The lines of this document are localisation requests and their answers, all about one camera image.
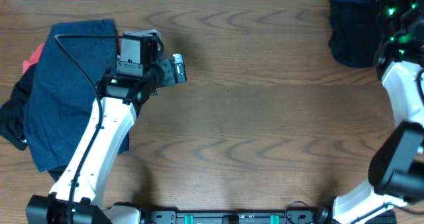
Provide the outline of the red printed garment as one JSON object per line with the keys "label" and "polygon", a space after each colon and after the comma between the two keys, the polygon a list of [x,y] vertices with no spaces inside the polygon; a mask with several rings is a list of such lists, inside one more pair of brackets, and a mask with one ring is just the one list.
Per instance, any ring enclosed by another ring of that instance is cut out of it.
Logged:
{"label": "red printed garment", "polygon": [[27,58],[26,60],[23,60],[22,69],[23,74],[33,65],[37,64],[40,56],[42,54],[42,50],[44,48],[45,43],[40,44],[36,50]]}

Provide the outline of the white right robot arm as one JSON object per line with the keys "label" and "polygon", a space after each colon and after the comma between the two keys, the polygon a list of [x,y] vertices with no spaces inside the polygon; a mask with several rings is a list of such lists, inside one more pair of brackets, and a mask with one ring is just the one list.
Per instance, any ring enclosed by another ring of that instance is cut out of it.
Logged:
{"label": "white right robot arm", "polygon": [[374,67],[395,129],[372,158],[367,179],[319,212],[318,223],[395,223],[393,208],[423,201],[423,0],[329,0],[333,58]]}

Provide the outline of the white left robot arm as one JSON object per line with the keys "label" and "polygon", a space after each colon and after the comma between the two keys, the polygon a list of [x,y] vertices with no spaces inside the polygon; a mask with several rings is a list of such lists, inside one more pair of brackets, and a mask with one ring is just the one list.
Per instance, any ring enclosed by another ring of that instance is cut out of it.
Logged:
{"label": "white left robot arm", "polygon": [[116,75],[96,84],[89,123],[60,179],[47,196],[34,195],[26,207],[29,223],[149,223],[150,214],[131,203],[103,209],[107,180],[119,147],[140,108],[159,87],[186,80],[182,57],[165,58],[156,29],[124,32]]}

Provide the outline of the navy blue folded garment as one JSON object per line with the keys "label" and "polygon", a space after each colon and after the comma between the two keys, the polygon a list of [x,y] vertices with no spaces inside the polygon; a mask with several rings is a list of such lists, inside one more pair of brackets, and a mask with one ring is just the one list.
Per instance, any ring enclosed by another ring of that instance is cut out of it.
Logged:
{"label": "navy blue folded garment", "polygon": [[24,134],[39,172],[65,166],[87,127],[95,96],[90,84],[117,58],[112,19],[53,25],[36,65]]}

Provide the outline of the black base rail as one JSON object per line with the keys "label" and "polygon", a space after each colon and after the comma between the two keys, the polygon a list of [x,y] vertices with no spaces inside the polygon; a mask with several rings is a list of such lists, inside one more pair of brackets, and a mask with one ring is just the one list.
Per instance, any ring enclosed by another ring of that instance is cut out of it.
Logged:
{"label": "black base rail", "polygon": [[112,223],[134,224],[318,224],[338,221],[328,207],[289,207],[287,210],[180,211],[173,208],[143,209],[131,203],[116,203],[104,211]]}

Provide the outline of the black garment under pile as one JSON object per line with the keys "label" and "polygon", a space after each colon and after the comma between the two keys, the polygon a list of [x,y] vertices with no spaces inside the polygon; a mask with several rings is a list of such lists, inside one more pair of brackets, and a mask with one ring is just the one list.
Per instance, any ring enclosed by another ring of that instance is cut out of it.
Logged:
{"label": "black garment under pile", "polygon": [[1,106],[1,136],[18,150],[27,147],[23,108],[31,95],[35,70],[36,64],[28,68],[14,85],[9,100]]}

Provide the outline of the black folded garment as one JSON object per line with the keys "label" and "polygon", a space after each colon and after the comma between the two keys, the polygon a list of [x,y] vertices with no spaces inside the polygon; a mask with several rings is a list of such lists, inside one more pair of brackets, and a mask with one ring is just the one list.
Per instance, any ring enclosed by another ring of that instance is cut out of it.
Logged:
{"label": "black folded garment", "polygon": [[329,48],[333,58],[350,68],[370,68],[382,39],[375,8],[367,4],[331,1]]}

